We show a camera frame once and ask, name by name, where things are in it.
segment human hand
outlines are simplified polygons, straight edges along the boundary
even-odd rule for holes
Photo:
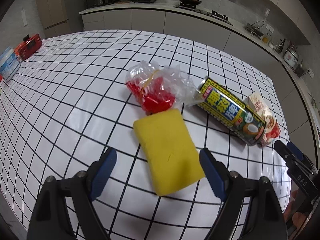
[[[297,196],[298,190],[295,190],[291,193],[291,196],[295,199]],[[289,202],[287,205],[287,208],[285,210],[285,212],[283,213],[283,217],[284,217],[284,221],[287,221],[291,210],[292,210],[292,205],[293,205],[293,201]],[[306,221],[306,216],[300,212],[295,212],[292,216],[292,223],[295,225],[295,227],[297,228],[297,230],[294,231],[294,233],[292,233],[292,236],[289,236],[289,239],[293,239],[293,237],[295,237],[296,233],[298,231],[300,231],[300,228],[303,226],[305,226],[305,221]]]

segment yellow sponge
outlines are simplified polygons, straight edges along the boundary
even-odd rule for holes
[[[146,154],[158,196],[204,177],[199,154],[178,109],[146,116],[135,121],[133,129]]]

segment rice cooker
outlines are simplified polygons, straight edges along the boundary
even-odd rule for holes
[[[294,67],[298,63],[299,55],[295,50],[288,48],[283,58],[290,67]]]

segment grid tablecloth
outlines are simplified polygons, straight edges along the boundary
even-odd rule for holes
[[[0,83],[1,189],[26,229],[46,177],[72,177],[110,146],[118,152],[117,163],[93,205],[112,239],[205,237],[221,208],[206,178],[165,197],[153,191],[132,129],[145,113],[124,84],[127,69],[141,60],[179,64],[195,85],[209,75],[241,99],[258,91],[281,128],[280,140],[287,143],[284,115],[270,78],[218,49],[127,30],[46,39],[7,84]],[[291,180],[273,147],[248,147],[199,107],[180,109],[198,150],[209,148],[218,161],[244,178],[269,177],[285,208]],[[246,198],[233,239],[239,237],[248,203]],[[72,200],[67,204],[76,237],[83,239]]]

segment light switch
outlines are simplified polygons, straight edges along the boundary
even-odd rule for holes
[[[264,12],[264,16],[265,16],[265,17],[268,17],[269,12],[270,12],[270,9],[269,9],[269,8],[267,8],[267,9],[266,9],[266,11]]]
[[[24,8],[22,8],[21,10],[21,15],[22,15],[23,26],[27,26],[28,22],[26,18],[26,11],[24,10]]]

